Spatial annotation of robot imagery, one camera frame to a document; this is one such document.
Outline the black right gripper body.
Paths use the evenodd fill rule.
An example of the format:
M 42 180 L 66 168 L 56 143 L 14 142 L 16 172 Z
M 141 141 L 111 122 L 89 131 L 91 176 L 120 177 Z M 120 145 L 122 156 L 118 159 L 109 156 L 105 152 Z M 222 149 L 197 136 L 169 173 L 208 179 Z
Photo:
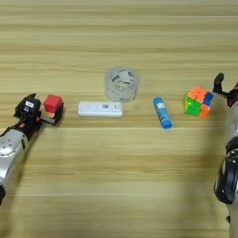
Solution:
M 238 101 L 238 83 L 231 91 L 223 91 L 222 95 L 226 98 L 228 107 L 231 108 L 232 105 Z

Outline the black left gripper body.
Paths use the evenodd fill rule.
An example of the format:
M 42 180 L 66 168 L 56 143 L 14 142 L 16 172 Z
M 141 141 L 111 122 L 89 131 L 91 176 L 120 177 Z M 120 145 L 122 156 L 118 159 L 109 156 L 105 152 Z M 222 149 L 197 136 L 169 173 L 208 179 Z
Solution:
M 14 125 L 13 128 L 23 133 L 27 139 L 31 139 L 32 136 L 39 131 L 43 123 L 54 126 L 57 122 L 53 118 L 42 115 L 34 118 L 22 119 Z

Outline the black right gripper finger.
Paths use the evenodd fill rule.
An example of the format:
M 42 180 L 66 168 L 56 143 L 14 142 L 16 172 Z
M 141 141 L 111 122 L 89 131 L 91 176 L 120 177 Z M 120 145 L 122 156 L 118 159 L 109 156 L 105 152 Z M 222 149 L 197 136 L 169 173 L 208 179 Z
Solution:
M 219 74 L 216 76 L 215 80 L 214 80 L 213 91 L 214 91 L 215 93 L 220 94 L 220 95 L 223 95 L 223 94 L 224 94 L 224 92 L 223 92 L 223 90 L 222 90 L 222 85 L 221 85 L 223 80 L 224 80 L 224 74 L 223 74 L 223 73 L 219 73 Z

